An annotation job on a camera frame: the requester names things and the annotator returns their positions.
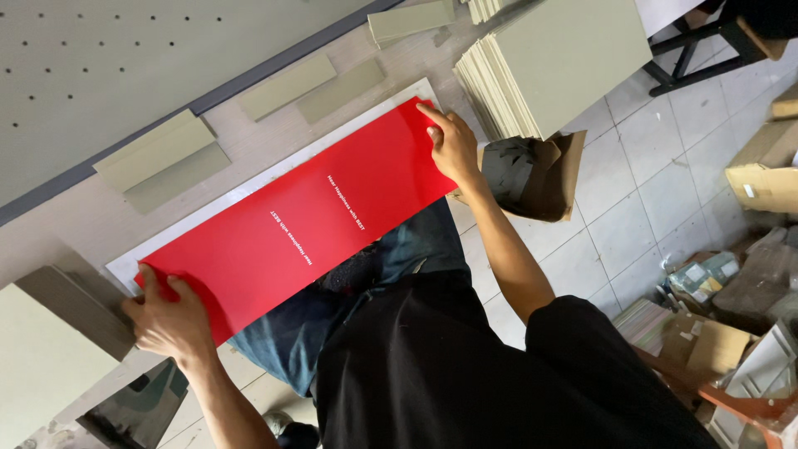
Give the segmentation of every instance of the denim jeans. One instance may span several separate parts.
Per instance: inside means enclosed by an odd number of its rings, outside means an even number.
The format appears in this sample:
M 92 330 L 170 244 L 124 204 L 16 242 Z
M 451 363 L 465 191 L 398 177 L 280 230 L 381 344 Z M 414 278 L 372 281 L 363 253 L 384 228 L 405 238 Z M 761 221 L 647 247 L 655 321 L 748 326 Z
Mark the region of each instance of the denim jeans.
M 415 272 L 463 270 L 460 236 L 445 198 L 435 201 L 377 242 L 381 275 L 368 291 L 343 295 L 315 284 L 261 316 L 229 341 L 266 372 L 308 396 L 324 343 L 357 309 L 389 284 Z

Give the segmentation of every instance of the red sheet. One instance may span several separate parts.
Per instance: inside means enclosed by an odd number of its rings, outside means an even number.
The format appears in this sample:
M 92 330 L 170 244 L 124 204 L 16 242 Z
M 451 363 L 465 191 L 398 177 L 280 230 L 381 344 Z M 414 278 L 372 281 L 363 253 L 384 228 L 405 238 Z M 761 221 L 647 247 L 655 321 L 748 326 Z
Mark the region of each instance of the red sheet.
M 417 97 L 178 237 L 143 262 L 185 278 L 217 345 L 456 186 Z M 141 285 L 140 277 L 136 282 Z

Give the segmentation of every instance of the dark gray edge trim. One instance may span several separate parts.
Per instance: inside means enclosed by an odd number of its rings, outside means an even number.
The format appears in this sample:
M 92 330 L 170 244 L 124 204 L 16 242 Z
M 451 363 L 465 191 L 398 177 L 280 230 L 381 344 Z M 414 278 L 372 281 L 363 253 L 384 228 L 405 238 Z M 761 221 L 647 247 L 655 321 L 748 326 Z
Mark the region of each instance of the dark gray edge trim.
M 367 21 L 368 14 L 378 13 L 388 10 L 402 0 L 375 0 L 368 6 L 362 7 L 360 10 L 344 17 L 343 19 L 335 22 L 334 24 L 326 27 L 324 30 L 317 32 L 309 38 L 301 41 L 300 43 L 292 46 L 289 49 L 275 55 L 274 57 L 261 62 L 257 66 L 248 71 L 240 74 L 239 76 L 231 79 L 230 81 L 222 84 L 221 86 L 213 89 L 211 92 L 204 94 L 202 97 L 188 103 L 170 113 L 166 117 L 145 126 L 144 128 L 136 131 L 135 133 L 127 136 L 126 138 L 118 141 L 116 144 L 100 151 L 89 159 L 75 165 L 71 169 L 66 170 L 55 178 L 39 185 L 38 187 L 30 190 L 28 193 L 23 194 L 19 198 L 12 200 L 10 203 L 0 207 L 0 226 L 5 225 L 14 218 L 21 216 L 23 213 L 39 206 L 40 204 L 55 197 L 66 189 L 76 185 L 84 179 L 92 176 L 96 171 L 92 165 L 96 164 L 108 157 L 111 153 L 117 151 L 128 143 L 136 140 L 138 137 L 157 127 L 171 117 L 174 117 L 179 112 L 189 108 L 196 115 L 206 113 L 208 110 L 213 109 L 220 103 L 229 100 L 237 93 L 242 92 L 246 88 L 254 85 L 255 83 L 276 74 L 288 65 L 304 58 L 306 55 L 314 52 L 327 45 L 328 43 L 340 38 L 351 30 L 359 27 Z

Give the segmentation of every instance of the perforated panel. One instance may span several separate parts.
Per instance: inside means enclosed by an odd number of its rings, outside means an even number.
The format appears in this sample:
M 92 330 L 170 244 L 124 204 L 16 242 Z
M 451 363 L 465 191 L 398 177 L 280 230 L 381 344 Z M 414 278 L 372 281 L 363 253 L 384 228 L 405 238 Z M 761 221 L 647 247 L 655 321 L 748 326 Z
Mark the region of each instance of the perforated panel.
M 0 2 L 0 206 L 369 3 Z

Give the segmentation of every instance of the black metal stand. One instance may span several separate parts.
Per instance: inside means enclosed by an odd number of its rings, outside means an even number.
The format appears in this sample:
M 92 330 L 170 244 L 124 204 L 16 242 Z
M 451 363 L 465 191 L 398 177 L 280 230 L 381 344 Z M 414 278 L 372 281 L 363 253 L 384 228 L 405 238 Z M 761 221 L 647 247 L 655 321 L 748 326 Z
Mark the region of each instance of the black metal stand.
M 643 66 L 643 69 L 651 75 L 652 78 L 659 81 L 660 84 L 649 92 L 649 95 L 652 97 L 658 97 L 664 93 L 672 92 L 676 89 L 716 77 L 720 74 L 725 74 L 726 72 L 739 69 L 748 64 L 753 64 L 767 57 L 740 28 L 737 24 L 737 15 L 731 10 L 727 11 L 724 9 L 721 16 L 715 22 L 708 23 L 695 30 L 689 29 L 684 18 L 679 18 L 674 22 L 674 26 L 681 34 L 651 46 L 651 53 L 654 56 L 683 47 L 674 72 L 672 74 L 667 73 L 654 61 L 650 61 Z M 698 42 L 716 34 L 720 34 L 739 53 L 739 56 L 729 59 L 728 61 L 719 62 L 691 74 L 685 74 Z

